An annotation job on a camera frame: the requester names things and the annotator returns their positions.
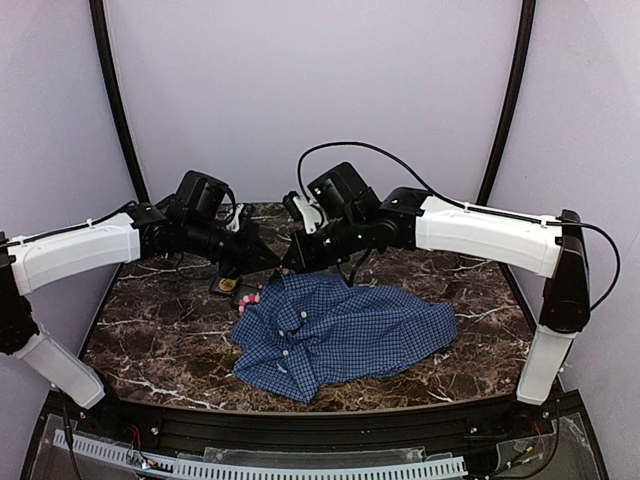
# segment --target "black bracket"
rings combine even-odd
[[[0,244],[5,243],[4,232],[0,232]],[[31,305],[20,296],[6,247],[0,247],[0,352],[11,355],[23,348],[29,339],[40,333],[31,318]]]
[[[579,223],[576,212],[563,210],[562,222]],[[578,226],[562,227],[558,265],[552,278],[544,286],[544,303],[540,312],[540,325],[558,333],[580,332],[589,322],[589,265],[584,248],[582,229]]]

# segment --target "clear plastic panel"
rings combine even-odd
[[[556,420],[552,422],[554,432]],[[555,433],[543,435],[534,450],[527,456],[535,460],[505,471],[495,478],[524,476],[533,473],[544,465],[553,450],[556,441]],[[524,449],[536,442],[536,437],[511,440],[497,446],[499,465],[514,458]],[[584,423],[579,413],[560,418],[560,443],[551,463],[533,480],[600,480],[593,449],[587,438]]]

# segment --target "black frame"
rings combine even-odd
[[[149,202],[148,189],[142,176],[142,169],[140,168],[140,163],[138,162],[133,145],[131,130],[129,129],[120,88],[118,86],[118,76],[113,62],[107,20],[104,14],[104,2],[103,0],[90,0],[89,5],[91,7],[91,20],[96,38],[96,47],[98,56],[100,57],[100,66],[102,67],[102,77],[109,97],[109,104],[111,105],[113,122],[118,132],[120,147],[122,148],[131,183],[138,196],[138,201]],[[478,192],[478,198],[476,200],[478,205],[486,205],[489,201],[507,144],[511,122],[513,121],[513,115],[520,93],[520,85],[522,84],[522,77],[524,75],[524,67],[527,60],[529,42],[531,40],[531,31],[533,29],[535,8],[536,0],[522,1],[520,23],[509,73],[509,81],[507,83],[502,113],[498,121],[493,147],[485,168],[480,191]]]
[[[594,452],[602,480],[608,480],[602,453],[578,391],[556,394],[560,416],[580,413]],[[50,392],[42,408],[29,445],[21,479],[29,480],[38,445],[49,414],[62,415],[64,398]],[[377,413],[288,414],[203,412],[122,402],[121,408],[140,428],[144,450],[167,456],[202,455],[207,447],[284,452],[353,452],[424,447],[429,454],[451,452],[465,457],[470,470],[482,465],[491,469],[497,462],[498,441],[481,437],[481,425],[487,418],[500,417],[512,405],[511,396]],[[80,416],[80,409],[69,406],[70,418],[78,429],[93,431]],[[543,408],[555,412],[553,400]],[[550,432],[552,413],[545,432]],[[480,426],[478,437],[471,427]],[[158,428],[154,435],[152,428]]]
[[[98,49],[98,57],[100,58],[100,67],[102,68],[102,78],[104,86],[109,97],[109,105],[111,106],[111,114],[113,123],[118,132],[120,140],[120,148],[124,155],[124,161],[127,164],[131,183],[138,197],[138,202],[149,202],[149,192],[142,177],[142,170],[136,149],[133,145],[131,130],[127,122],[127,116],[120,95],[120,87],[118,86],[118,76],[111,55],[111,44],[109,42],[109,31],[107,29],[107,19],[104,15],[104,3],[102,0],[89,0],[91,8],[91,21],[93,22],[93,33],[96,37],[96,47]]]
[[[529,51],[529,41],[531,40],[531,31],[533,30],[533,16],[535,10],[536,0],[522,1],[520,24],[518,26],[515,50],[513,52],[511,72],[509,73],[509,82],[507,83],[507,91],[504,96],[502,113],[500,114],[500,120],[498,121],[498,128],[493,141],[493,147],[491,148],[489,161],[487,162],[484,178],[482,179],[482,185],[480,186],[480,192],[478,193],[478,198],[476,200],[476,204],[478,205],[487,205],[496,177],[498,176],[498,169],[500,168],[500,162],[502,162],[504,149],[507,145],[507,138],[509,137],[509,131],[511,130],[513,114],[516,111],[516,104],[518,103],[520,85],[522,84],[524,67],[527,62],[527,52]]]

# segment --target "white vein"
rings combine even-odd
[[[112,377],[114,377],[116,380],[119,380],[121,382],[124,383],[130,383],[132,385],[138,385],[141,387],[146,387],[151,389],[151,395],[169,395],[170,397],[172,397],[173,400],[180,400],[180,401],[186,401],[186,402],[191,402],[194,403],[196,405],[202,405],[203,407],[205,407],[208,410],[215,410],[215,409],[220,409],[220,407],[218,405],[213,405],[209,402],[205,402],[204,400],[194,400],[193,398],[187,397],[186,395],[180,395],[178,393],[178,390],[167,390],[166,388],[161,388],[161,387],[156,387],[153,383],[151,383],[149,380],[129,380],[127,378],[120,378],[117,375],[114,375],[113,373],[109,373],[107,372],[109,375],[111,375]]]

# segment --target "black cable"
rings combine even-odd
[[[323,143],[321,145],[316,145],[315,147],[310,148],[309,150],[307,150],[306,152],[304,152],[302,154],[302,156],[298,160],[298,167],[297,167],[298,185],[300,186],[300,190],[302,191],[303,195],[306,197],[307,200],[309,200],[309,195],[306,193],[306,190],[304,189],[304,185],[303,185],[303,182],[302,182],[302,162],[304,161],[304,159],[309,154],[311,154],[311,153],[313,153],[313,152],[315,152],[317,150],[322,150],[324,148],[331,148],[331,147],[342,147],[342,146],[367,148],[369,150],[373,150],[375,152],[378,152],[378,153],[384,155],[387,158],[390,158],[391,160],[396,162],[398,165],[403,167],[407,172],[409,172],[411,174],[411,176],[413,178],[415,178],[418,181],[418,183],[420,185],[422,185],[431,195],[433,195],[434,197],[436,197],[439,200],[442,200],[443,202],[448,203],[449,205],[453,205],[454,207],[461,208],[461,209],[464,209],[464,210],[468,210],[470,212],[484,213],[484,214],[493,215],[493,216],[496,216],[496,217],[510,218],[512,220],[521,220],[521,221],[533,223],[533,224],[536,224],[536,225],[542,225],[543,224],[543,221],[540,220],[539,218],[526,216],[526,215],[520,215],[520,214],[517,214],[517,213],[503,212],[503,211],[500,211],[500,210],[493,210],[493,209],[485,208],[485,207],[478,207],[478,206],[471,205],[471,204],[468,204],[468,203],[461,203],[461,202],[458,202],[457,200],[453,200],[453,199],[451,199],[449,197],[446,197],[446,196],[442,195],[441,193],[438,193],[436,190],[434,190],[406,162],[404,162],[400,158],[396,157],[392,153],[387,152],[386,150],[383,150],[380,147],[376,147],[375,145],[371,145],[371,144],[365,143],[365,142],[356,142],[356,141],[339,141],[339,142]],[[609,294],[611,293],[613,288],[616,286],[616,283],[618,283],[618,277],[620,276],[620,252],[618,251],[618,247],[617,247],[615,241],[603,229],[601,229],[600,227],[597,227],[595,225],[588,224],[588,223],[549,221],[549,222],[546,222],[546,225],[548,225],[550,227],[574,226],[574,227],[586,228],[588,230],[593,230],[593,231],[599,233],[600,235],[602,235],[607,240],[607,242],[609,242],[609,244],[611,245],[611,248],[613,249],[614,255],[616,257],[616,272],[614,274],[613,280],[611,281],[611,284],[609,285],[609,287],[607,288],[605,293],[591,306],[591,311],[593,311],[596,307],[598,307],[609,296]]]
[[[78,469],[78,464],[76,462],[76,455],[73,452],[73,429],[71,428],[71,421],[69,420],[69,412],[67,412],[66,397],[62,399],[62,419],[64,421],[64,440],[67,444],[67,448],[69,449],[71,467],[73,468],[76,480],[82,480],[82,476],[80,475],[80,470]]]
[[[620,263],[621,263],[621,259],[620,259],[620,251],[618,250],[618,246],[616,245],[616,242],[602,228],[600,228],[600,227],[598,227],[596,225],[591,225],[589,223],[582,223],[582,222],[581,223],[549,222],[547,225],[558,226],[558,227],[561,227],[561,226],[574,226],[574,227],[586,228],[587,230],[593,230],[594,232],[597,232],[600,235],[602,235],[605,238],[605,240],[607,240],[607,242],[609,242],[609,245],[611,245],[611,248],[613,249],[613,254],[616,257],[616,271],[615,271],[615,274],[613,275],[613,280],[609,284],[609,287],[600,296],[600,298],[598,300],[596,300],[593,303],[593,305],[591,305],[591,311],[593,312],[611,294],[611,292],[615,288],[616,284],[618,283],[618,279],[620,278]]]
[[[367,258],[369,258],[369,255],[371,255],[372,251],[373,251],[373,248],[367,248],[367,250],[358,259],[356,264],[353,266],[353,270],[351,270],[351,274],[349,275],[349,283],[347,283],[347,285],[349,285],[350,287],[353,287],[353,282],[356,281],[356,275],[358,273],[358,270],[360,269],[360,267],[362,267],[364,262],[367,261]]]
[[[101,218],[97,219],[96,221],[92,221],[91,225],[98,225],[99,223],[106,222],[110,218],[113,218],[116,215],[118,215],[119,213],[122,213],[130,205],[135,205],[135,203],[136,202],[134,202],[133,200],[130,200],[127,203],[125,203],[123,206],[118,208],[118,210],[114,210],[110,214],[105,215],[104,217],[101,217]],[[62,233],[75,232],[77,230],[83,230],[85,228],[89,228],[89,224],[88,223],[81,223],[79,225],[72,225],[70,227],[64,227],[64,228],[60,228],[58,230],[51,230],[50,232],[40,233],[38,235],[34,235],[33,237],[25,238],[22,242],[17,241],[17,240],[13,241],[13,242],[8,242],[7,240],[5,240],[4,243],[0,244],[0,248],[16,247],[16,246],[21,245],[23,243],[36,242],[38,240],[42,240],[43,238],[52,237],[54,235],[60,235]]]
[[[536,9],[535,0],[522,0],[522,8],[520,10],[520,24],[518,25],[518,35],[516,37],[516,45],[513,51],[513,60],[511,62],[511,71],[509,72],[509,81],[507,90],[502,103],[502,112],[496,129],[496,136],[491,147],[491,154],[487,161],[487,167],[484,172],[484,178],[478,192],[476,204],[486,205],[489,202],[489,196],[493,190],[493,185],[498,175],[500,162],[504,154],[513,114],[518,103],[518,95],[520,93],[520,85],[524,75],[524,67],[527,62],[527,51],[529,50],[529,41],[531,40],[531,31],[533,30],[533,16]]]

